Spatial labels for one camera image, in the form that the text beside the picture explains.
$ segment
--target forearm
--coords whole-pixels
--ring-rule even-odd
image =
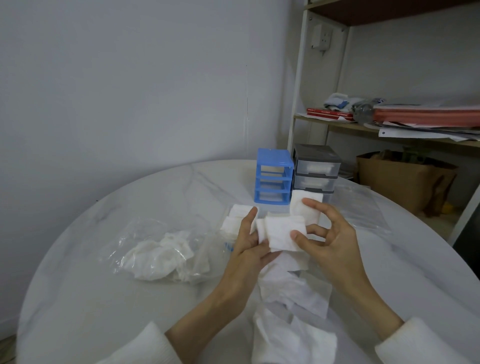
[[[190,364],[210,340],[234,318],[226,301],[214,291],[173,325],[165,336],[182,363]]]
[[[365,283],[364,287],[351,290],[348,297],[355,310],[373,327],[382,341],[392,336],[404,324],[369,282]]]

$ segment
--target marble tabletop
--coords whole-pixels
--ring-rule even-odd
[[[135,217],[182,229],[215,228],[233,203],[254,205],[255,161],[185,165],[147,176],[109,194],[55,241],[28,289],[18,330],[19,364],[88,364],[108,356],[150,321],[167,330],[215,286],[135,281],[99,263],[100,249]],[[387,240],[358,231],[372,284],[403,318],[419,316],[446,342],[480,360],[480,282],[433,230],[374,193],[392,230]],[[260,214],[282,209],[260,205]],[[209,344],[200,363],[249,363],[253,292],[244,313]],[[333,292],[326,320],[315,323],[338,336],[336,363],[376,363],[378,339]]]

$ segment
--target white power socket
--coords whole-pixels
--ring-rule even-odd
[[[330,48],[332,42],[333,28],[324,24],[318,24],[313,28],[312,32],[312,49],[325,52]]]

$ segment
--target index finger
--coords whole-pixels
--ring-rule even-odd
[[[315,210],[318,210],[320,212],[323,212],[332,223],[334,222],[343,222],[345,218],[340,214],[335,207],[329,204],[324,204],[323,202],[318,202],[316,200],[313,200],[311,198],[303,198],[301,200],[305,206],[314,208]]]
[[[252,229],[252,223],[253,220],[255,219],[255,216],[257,216],[258,209],[256,207],[252,207],[250,212],[245,216],[240,224],[240,230],[239,230],[239,239],[245,239],[250,236],[250,231]]]

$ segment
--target yellow object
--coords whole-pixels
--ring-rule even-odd
[[[445,201],[444,205],[442,206],[442,214],[453,214],[455,207],[448,201]]]

